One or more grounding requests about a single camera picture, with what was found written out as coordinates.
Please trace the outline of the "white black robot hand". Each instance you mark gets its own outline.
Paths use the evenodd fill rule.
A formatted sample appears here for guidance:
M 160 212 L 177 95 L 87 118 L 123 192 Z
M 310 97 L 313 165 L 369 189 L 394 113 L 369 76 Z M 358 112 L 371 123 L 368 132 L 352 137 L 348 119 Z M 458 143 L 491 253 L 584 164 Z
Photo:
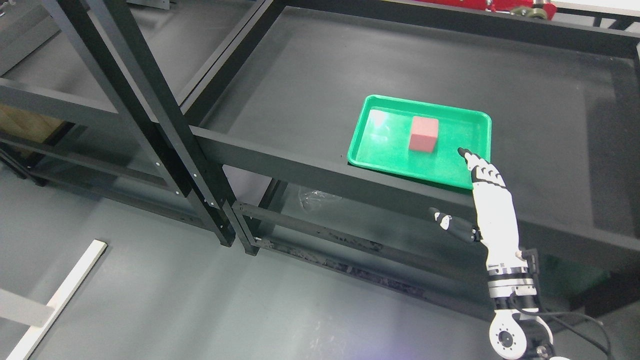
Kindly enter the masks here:
M 514 200 L 500 171 L 485 158 L 458 148 L 471 178 L 476 221 L 446 214 L 430 207 L 429 218 L 458 240 L 481 243 L 487 249 L 486 268 L 492 274 L 502 269 L 528 268 L 522 257 Z

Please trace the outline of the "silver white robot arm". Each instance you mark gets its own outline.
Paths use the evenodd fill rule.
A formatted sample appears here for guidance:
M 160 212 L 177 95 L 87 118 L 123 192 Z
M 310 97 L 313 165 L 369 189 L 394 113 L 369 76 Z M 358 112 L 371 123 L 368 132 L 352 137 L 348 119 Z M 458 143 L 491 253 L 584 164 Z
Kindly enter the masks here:
M 503 360 L 560 360 L 553 333 L 543 319 L 537 283 L 528 267 L 487 271 L 494 304 L 489 342 Z

